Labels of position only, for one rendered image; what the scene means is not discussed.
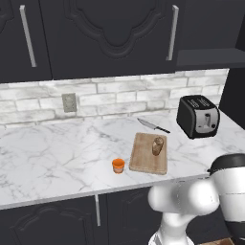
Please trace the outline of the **wooden cutting board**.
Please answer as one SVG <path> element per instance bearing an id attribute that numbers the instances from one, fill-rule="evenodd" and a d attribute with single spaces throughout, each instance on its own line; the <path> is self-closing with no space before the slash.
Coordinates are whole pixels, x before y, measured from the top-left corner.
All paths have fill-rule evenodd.
<path id="1" fill-rule="evenodd" d="M 152 154 L 155 138 L 164 139 L 163 148 L 158 156 Z M 164 135 L 138 132 L 130 156 L 129 169 L 133 171 L 165 175 L 167 173 L 167 137 Z"/>

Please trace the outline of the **brown bread loaf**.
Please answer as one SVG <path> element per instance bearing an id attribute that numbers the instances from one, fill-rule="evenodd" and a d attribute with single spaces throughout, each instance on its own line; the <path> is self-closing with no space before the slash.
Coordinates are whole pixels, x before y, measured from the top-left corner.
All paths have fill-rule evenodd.
<path id="1" fill-rule="evenodd" d="M 152 154 L 158 156 L 163 148 L 164 139 L 162 137 L 157 137 L 154 139 L 152 144 Z"/>

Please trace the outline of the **orange lidded jam jar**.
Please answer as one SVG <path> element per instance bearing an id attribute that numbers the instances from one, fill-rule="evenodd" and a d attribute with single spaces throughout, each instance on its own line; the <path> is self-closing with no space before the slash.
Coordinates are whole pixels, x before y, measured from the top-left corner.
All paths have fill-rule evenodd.
<path id="1" fill-rule="evenodd" d="M 124 169 L 124 160 L 117 158 L 112 161 L 113 170 L 115 173 L 120 174 Z"/>

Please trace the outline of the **black and silver toaster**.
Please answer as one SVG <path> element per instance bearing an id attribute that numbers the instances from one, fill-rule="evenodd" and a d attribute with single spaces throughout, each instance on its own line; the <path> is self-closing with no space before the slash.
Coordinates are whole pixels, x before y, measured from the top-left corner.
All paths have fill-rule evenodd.
<path id="1" fill-rule="evenodd" d="M 176 121 L 190 139 L 209 138 L 217 133 L 220 112 L 202 95 L 183 96 L 179 100 Z"/>

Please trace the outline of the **dark base cabinet door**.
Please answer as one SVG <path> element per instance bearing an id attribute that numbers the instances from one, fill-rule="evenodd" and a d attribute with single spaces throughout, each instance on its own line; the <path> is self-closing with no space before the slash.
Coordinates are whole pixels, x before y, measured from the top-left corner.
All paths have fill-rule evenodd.
<path id="1" fill-rule="evenodd" d="M 150 208 L 148 192 L 141 188 L 107 195 L 109 245 L 148 245 L 162 219 Z"/>
<path id="2" fill-rule="evenodd" d="M 93 196 L 0 211 L 0 245 L 108 245 Z"/>

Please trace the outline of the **black handled kitchen knife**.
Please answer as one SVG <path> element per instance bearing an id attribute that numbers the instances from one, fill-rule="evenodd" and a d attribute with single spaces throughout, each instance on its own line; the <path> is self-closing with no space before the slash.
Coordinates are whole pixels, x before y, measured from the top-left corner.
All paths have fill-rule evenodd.
<path id="1" fill-rule="evenodd" d="M 142 125 L 144 125 L 144 126 L 146 126 L 146 127 L 149 127 L 149 128 L 151 128 L 151 129 L 153 129 L 153 130 L 158 129 L 158 130 L 161 130 L 161 131 L 166 132 L 167 134 L 170 133 L 170 131 L 168 131 L 168 130 L 166 130 L 166 129 L 164 129 L 164 128 L 158 126 L 158 125 L 155 125 L 155 124 L 153 124 L 153 123 L 151 123 L 151 122 L 147 122 L 147 121 L 144 121 L 144 120 L 139 119 L 139 118 L 137 118 L 137 120 L 138 120 Z"/>

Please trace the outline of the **dark ornate wall cabinet door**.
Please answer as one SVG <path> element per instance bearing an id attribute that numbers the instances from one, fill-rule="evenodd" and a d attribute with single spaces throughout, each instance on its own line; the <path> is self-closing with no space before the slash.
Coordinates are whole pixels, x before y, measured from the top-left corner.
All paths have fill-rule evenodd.
<path id="1" fill-rule="evenodd" d="M 167 61 L 172 5 L 179 8 Z M 40 0 L 53 78 L 175 71 L 186 0 Z"/>

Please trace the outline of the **grey wall outlet plate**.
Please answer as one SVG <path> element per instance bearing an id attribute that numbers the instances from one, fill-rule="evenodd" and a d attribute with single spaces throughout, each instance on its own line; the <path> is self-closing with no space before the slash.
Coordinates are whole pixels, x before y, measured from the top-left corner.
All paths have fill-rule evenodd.
<path id="1" fill-rule="evenodd" d="M 65 113 L 77 111 L 76 94 L 62 94 L 63 109 Z"/>

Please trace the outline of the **dark open cabinet shelf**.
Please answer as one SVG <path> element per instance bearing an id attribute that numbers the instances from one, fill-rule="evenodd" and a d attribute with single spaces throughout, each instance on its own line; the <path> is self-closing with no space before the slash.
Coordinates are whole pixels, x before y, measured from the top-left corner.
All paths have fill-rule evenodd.
<path id="1" fill-rule="evenodd" d="M 244 68 L 245 52 L 236 48 L 181 50 L 177 58 L 177 71 Z"/>

